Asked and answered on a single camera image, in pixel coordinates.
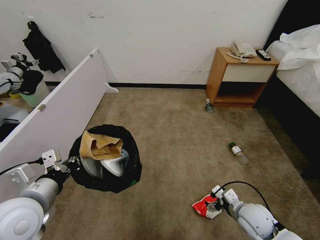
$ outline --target wooden nightstand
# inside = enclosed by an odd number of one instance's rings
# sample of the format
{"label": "wooden nightstand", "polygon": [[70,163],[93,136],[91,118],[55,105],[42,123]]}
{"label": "wooden nightstand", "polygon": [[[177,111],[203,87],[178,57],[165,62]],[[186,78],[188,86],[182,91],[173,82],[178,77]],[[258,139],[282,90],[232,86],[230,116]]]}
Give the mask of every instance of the wooden nightstand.
{"label": "wooden nightstand", "polygon": [[213,59],[206,93],[214,106],[254,107],[279,62],[259,56],[248,63],[227,55],[230,48],[218,47]]}

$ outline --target remote control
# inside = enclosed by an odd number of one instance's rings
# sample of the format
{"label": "remote control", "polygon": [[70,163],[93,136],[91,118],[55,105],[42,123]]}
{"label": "remote control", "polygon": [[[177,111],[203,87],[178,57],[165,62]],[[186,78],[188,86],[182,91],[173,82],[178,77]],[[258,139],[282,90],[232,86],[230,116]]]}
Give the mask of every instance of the remote control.
{"label": "remote control", "polygon": [[271,57],[268,54],[266,54],[266,52],[263,49],[261,49],[261,50],[257,49],[256,53],[257,53],[257,55],[259,55],[259,57],[262,58],[263,61],[270,61],[271,60]]}

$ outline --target red chip bag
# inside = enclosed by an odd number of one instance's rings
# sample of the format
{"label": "red chip bag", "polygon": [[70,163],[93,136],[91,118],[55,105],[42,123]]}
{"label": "red chip bag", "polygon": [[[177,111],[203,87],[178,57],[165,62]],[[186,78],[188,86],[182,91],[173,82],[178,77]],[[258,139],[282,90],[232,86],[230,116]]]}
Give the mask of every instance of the red chip bag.
{"label": "red chip bag", "polygon": [[216,210],[213,206],[213,203],[217,202],[217,198],[212,198],[210,194],[204,196],[200,201],[195,202],[192,207],[197,211],[201,216],[214,218],[222,212],[222,210]]}

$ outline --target telephone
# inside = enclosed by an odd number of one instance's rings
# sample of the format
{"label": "telephone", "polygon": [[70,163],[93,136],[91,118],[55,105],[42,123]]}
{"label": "telephone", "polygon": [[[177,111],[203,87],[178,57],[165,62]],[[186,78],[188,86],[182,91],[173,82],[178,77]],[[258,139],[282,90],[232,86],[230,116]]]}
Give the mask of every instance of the telephone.
{"label": "telephone", "polygon": [[251,47],[251,45],[248,43],[239,43],[233,41],[231,44],[231,51],[232,52],[228,52],[227,55],[239,59],[242,63],[247,63],[249,61],[248,59],[243,59],[245,57],[253,58],[257,56],[253,47]]}

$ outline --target black jacket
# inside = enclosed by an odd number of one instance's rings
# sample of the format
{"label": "black jacket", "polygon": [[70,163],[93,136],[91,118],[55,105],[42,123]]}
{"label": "black jacket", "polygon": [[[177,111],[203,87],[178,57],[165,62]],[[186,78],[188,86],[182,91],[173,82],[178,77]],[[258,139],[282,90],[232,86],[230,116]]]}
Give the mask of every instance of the black jacket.
{"label": "black jacket", "polygon": [[31,31],[23,42],[34,59],[39,60],[39,68],[43,71],[50,70],[52,73],[60,69],[66,70],[54,53],[51,42],[40,32],[37,24],[30,21],[28,22],[28,28]]}

